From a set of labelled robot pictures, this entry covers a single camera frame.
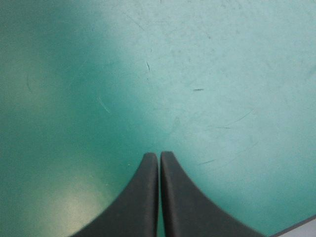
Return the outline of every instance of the dark gray curved object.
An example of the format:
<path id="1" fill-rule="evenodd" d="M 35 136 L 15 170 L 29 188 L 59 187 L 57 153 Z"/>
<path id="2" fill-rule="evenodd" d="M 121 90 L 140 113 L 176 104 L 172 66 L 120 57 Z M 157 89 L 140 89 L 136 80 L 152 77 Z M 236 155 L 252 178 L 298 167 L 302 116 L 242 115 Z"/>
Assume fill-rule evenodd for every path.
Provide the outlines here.
<path id="1" fill-rule="evenodd" d="M 156 237 L 157 215 L 158 163 L 147 153 L 117 199 L 72 237 Z"/>
<path id="2" fill-rule="evenodd" d="M 161 197 L 166 237 L 262 237 L 208 199 L 172 152 L 161 153 Z"/>

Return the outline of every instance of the green table surface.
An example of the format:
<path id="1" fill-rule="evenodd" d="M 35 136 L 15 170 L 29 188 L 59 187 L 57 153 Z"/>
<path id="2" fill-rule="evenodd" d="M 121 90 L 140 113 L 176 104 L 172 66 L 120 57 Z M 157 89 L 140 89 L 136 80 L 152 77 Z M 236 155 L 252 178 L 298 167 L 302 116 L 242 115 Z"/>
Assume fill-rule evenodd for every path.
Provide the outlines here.
<path id="1" fill-rule="evenodd" d="M 0 0 L 0 236 L 76 232 L 163 150 L 272 235 L 316 213 L 315 121 L 313 0 Z"/>

